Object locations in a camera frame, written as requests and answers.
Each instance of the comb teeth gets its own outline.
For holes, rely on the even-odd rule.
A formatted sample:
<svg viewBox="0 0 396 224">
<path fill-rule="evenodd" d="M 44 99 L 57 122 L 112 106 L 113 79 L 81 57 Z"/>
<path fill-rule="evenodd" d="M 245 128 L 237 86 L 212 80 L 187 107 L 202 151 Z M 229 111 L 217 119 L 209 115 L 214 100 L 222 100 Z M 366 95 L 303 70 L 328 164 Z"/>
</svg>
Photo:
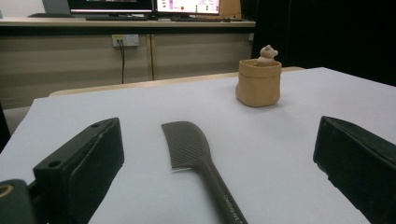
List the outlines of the comb teeth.
<svg viewBox="0 0 396 224">
<path fill-rule="evenodd" d="M 205 155 L 205 149 L 208 148 L 205 136 L 194 124 L 187 121 L 166 123 L 163 124 L 163 131 L 169 147 L 172 168 L 191 167 L 192 163 L 188 162 Z"/>
</svg>

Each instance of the black cable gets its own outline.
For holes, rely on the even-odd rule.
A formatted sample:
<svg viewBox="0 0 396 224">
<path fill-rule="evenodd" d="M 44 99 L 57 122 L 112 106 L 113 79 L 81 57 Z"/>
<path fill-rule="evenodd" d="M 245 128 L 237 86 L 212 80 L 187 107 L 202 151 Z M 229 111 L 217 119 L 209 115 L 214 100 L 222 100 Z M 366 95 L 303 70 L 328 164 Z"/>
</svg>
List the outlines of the black cable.
<svg viewBox="0 0 396 224">
<path fill-rule="evenodd" d="M 121 51 L 121 58 L 122 58 L 121 84 L 123 84 L 124 83 L 124 70 L 125 70 L 125 48 L 124 48 L 122 40 L 117 40 L 117 43 L 119 43 L 120 51 Z"/>
</svg>

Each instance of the power outlet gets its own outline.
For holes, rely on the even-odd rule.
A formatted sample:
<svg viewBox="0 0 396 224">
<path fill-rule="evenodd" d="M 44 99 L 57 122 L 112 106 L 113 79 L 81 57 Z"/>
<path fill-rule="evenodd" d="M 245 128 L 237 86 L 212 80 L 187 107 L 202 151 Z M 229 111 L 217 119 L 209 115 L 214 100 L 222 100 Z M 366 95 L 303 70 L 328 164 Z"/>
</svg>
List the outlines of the power outlet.
<svg viewBox="0 0 396 224">
<path fill-rule="evenodd" d="M 121 40 L 124 47 L 139 46 L 139 35 L 112 35 L 113 47 L 119 47 L 117 40 Z"/>
</svg>

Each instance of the white table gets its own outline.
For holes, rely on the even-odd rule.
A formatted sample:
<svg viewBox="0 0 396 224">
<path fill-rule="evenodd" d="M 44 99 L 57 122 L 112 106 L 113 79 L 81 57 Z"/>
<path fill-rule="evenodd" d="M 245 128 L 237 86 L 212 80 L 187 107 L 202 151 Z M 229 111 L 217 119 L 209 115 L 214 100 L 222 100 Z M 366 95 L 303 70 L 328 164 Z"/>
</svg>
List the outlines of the white table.
<svg viewBox="0 0 396 224">
<path fill-rule="evenodd" d="M 321 116 L 396 143 L 396 88 L 326 68 L 285 72 L 277 105 L 234 97 L 236 77 L 37 99 L 0 155 L 0 180 L 32 168 L 87 126 L 120 118 L 125 163 L 91 223 L 218 223 L 204 184 L 172 172 L 161 124 L 188 120 L 249 223 L 362 224 L 363 214 L 313 163 Z"/>
</svg>

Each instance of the computer monitor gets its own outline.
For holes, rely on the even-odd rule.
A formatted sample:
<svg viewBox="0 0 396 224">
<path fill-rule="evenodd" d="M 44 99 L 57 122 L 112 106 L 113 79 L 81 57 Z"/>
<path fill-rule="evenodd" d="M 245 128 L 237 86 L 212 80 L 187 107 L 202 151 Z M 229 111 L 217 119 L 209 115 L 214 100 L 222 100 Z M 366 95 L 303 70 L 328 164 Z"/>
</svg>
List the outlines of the computer monitor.
<svg viewBox="0 0 396 224">
<path fill-rule="evenodd" d="M 149 14 L 152 0 L 67 0 L 72 14 Z"/>
<path fill-rule="evenodd" d="M 155 0 L 161 15 L 219 15 L 220 0 Z"/>
</svg>

